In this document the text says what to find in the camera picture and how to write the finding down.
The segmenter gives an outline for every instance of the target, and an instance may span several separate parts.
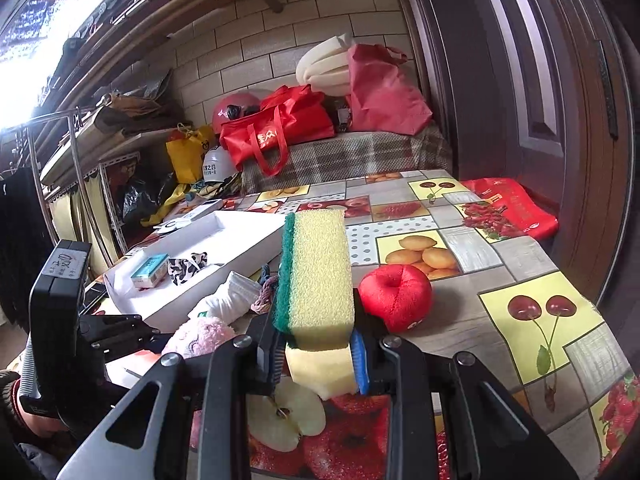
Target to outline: person's hand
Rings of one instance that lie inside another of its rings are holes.
[[[14,388],[14,406],[17,406],[22,420],[27,428],[31,430],[31,433],[40,438],[50,438],[59,431],[68,431],[68,428],[58,418],[31,415],[31,413],[25,412],[20,400],[17,399],[17,391],[18,388]]]

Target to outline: black and white patterned cloth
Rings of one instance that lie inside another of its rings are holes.
[[[169,258],[169,276],[174,285],[188,282],[207,265],[207,253],[191,253],[190,258]]]
[[[278,150],[264,153],[270,166]],[[389,132],[350,132],[331,139],[289,146],[289,160],[276,176],[265,176],[254,159],[243,163],[247,194],[268,189],[321,184],[392,171],[452,171],[452,152],[438,125],[431,121],[414,136]]]

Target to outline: yellow foam block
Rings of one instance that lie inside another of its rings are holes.
[[[348,249],[342,211],[296,213],[289,331],[300,349],[334,350],[349,344],[354,307]]]
[[[309,388],[322,400],[358,391],[348,346],[323,352],[287,346],[285,354],[293,381]]]

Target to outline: pink helmet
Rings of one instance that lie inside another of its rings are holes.
[[[213,108],[211,126],[220,134],[222,125],[247,113],[256,113],[260,109],[260,99],[249,92],[238,92],[220,99]]]

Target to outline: apple half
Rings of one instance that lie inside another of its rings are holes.
[[[326,425],[320,397],[288,376],[281,378],[273,397],[247,395],[246,415],[252,437],[282,453],[296,449],[303,435],[322,433]]]

